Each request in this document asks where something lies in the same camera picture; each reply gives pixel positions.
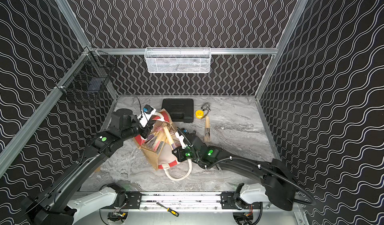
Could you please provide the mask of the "red jute tote bag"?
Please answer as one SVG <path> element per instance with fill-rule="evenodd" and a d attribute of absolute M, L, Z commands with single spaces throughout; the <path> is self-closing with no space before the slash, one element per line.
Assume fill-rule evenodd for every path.
<path fill-rule="evenodd" d="M 159 126 L 160 124 L 166 125 L 171 133 L 171 136 L 175 142 L 176 147 L 181 146 L 180 142 L 177 141 L 177 138 L 175 136 L 175 133 L 177 132 L 177 128 L 174 126 L 171 116 L 168 114 L 168 112 L 165 109 L 156 111 L 155 114 L 151 117 L 151 120 L 148 122 L 148 124 L 153 124 L 154 127 Z M 153 166 L 153 168 L 156 171 L 164 170 L 166 176 L 170 180 L 182 181 L 192 173 L 192 162 L 189 162 L 187 160 L 189 170 L 185 175 L 183 175 L 180 178 L 174 178 L 170 175 L 169 169 L 178 165 L 179 162 L 177 161 L 176 157 L 172 154 L 173 149 L 169 145 L 168 140 L 166 141 L 166 144 L 164 145 L 159 156 L 157 156 L 157 154 L 154 152 L 150 152 L 141 148 L 142 144 L 144 144 L 146 140 L 142 140 L 140 138 L 134 138 L 134 141 L 137 147 L 143 152 L 144 156 L 147 158 L 147 161 Z"/>

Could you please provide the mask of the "bamboo fan floral white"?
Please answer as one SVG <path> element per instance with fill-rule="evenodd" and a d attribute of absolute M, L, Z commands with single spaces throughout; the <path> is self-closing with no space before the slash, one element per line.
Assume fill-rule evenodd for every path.
<path fill-rule="evenodd" d="M 211 142 L 211 125 L 210 125 L 210 117 L 205 117 L 205 135 L 204 135 L 204 142 L 210 143 Z"/>

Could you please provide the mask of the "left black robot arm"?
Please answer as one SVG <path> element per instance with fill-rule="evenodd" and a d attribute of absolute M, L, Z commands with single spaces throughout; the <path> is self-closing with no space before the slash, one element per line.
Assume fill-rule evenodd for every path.
<path fill-rule="evenodd" d="M 140 116 L 129 109 L 113 112 L 109 129 L 96 134 L 57 181 L 39 195 L 22 201 L 21 208 L 27 221 L 32 225 L 47 225 L 54 221 L 71 225 L 74 217 L 65 210 L 72 196 L 96 168 L 123 146 L 124 141 L 149 134 L 153 128 L 150 120 L 155 112 L 156 109 L 149 105 L 141 110 Z"/>

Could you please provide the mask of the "bamboo fan purple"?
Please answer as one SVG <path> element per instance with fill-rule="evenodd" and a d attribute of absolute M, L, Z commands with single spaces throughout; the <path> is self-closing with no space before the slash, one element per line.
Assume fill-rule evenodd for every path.
<path fill-rule="evenodd" d="M 171 133 L 167 127 L 164 127 L 164 133 L 166 134 L 167 140 L 171 148 L 174 150 L 176 148 L 175 142 L 171 136 Z"/>

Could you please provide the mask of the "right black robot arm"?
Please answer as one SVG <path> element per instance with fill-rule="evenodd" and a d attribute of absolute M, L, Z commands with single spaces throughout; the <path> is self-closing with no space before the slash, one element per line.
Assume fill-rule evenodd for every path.
<path fill-rule="evenodd" d="M 181 146 L 172 153 L 178 162 L 189 161 L 204 170 L 217 168 L 230 171 L 255 181 L 251 185 L 238 185 L 233 197 L 238 209 L 264 202 L 285 211 L 291 211 L 295 203 L 316 205 L 315 198 L 298 185 L 293 174 L 278 159 L 263 162 L 240 157 L 220 147 L 208 146 L 196 133 L 186 130 L 178 130 L 176 137 Z"/>

